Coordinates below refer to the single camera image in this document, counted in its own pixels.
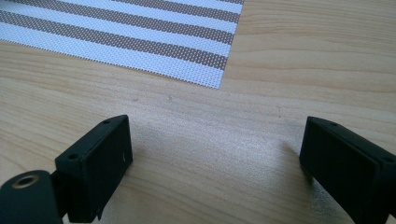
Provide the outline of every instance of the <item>striped placemat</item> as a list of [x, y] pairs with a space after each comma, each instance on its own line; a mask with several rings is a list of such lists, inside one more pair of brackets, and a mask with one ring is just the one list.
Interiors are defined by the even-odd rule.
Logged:
[[0, 39], [218, 88], [244, 0], [0, 0]]

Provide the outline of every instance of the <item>placemat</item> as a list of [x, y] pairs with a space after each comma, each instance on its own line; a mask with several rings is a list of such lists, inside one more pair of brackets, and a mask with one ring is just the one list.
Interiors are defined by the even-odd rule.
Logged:
[[244, 0], [0, 0], [0, 39], [219, 88]]

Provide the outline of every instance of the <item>light wood surface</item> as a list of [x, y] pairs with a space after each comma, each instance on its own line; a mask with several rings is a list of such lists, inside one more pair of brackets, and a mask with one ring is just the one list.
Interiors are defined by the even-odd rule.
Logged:
[[246, 0], [219, 90], [2, 41], [0, 184], [127, 114], [134, 163], [100, 223], [352, 223], [304, 178], [304, 124], [396, 154], [395, 36], [394, 0]]

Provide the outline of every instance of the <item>striped cloth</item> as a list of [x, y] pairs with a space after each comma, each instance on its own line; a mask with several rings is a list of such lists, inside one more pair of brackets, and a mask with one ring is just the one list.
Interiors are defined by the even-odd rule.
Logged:
[[244, 0], [0, 0], [0, 39], [218, 88]]

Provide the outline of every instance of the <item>screw hole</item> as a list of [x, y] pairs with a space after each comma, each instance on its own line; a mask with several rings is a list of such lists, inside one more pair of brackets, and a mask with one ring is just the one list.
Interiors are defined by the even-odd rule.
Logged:
[[394, 160], [389, 158], [389, 157], [384, 158], [384, 161], [386, 161], [386, 162], [394, 162]]
[[77, 159], [78, 158], [78, 154], [71, 154], [69, 157], [68, 157], [68, 159], [70, 160], [70, 161], [73, 161], [73, 160], [75, 160], [75, 159]]
[[13, 185], [12, 188], [14, 189], [24, 189], [31, 185], [33, 185], [38, 180], [38, 175], [28, 175], [24, 176], [21, 179], [17, 180]]

